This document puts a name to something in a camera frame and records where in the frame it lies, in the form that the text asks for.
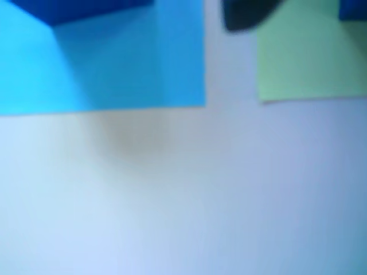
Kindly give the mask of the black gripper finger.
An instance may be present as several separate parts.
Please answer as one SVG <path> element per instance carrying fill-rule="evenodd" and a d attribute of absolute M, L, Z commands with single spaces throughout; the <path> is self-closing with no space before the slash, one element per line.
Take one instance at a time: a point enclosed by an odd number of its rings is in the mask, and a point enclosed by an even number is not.
<path fill-rule="evenodd" d="M 227 31 L 255 29 L 279 6 L 280 0 L 224 0 L 224 26 Z"/>

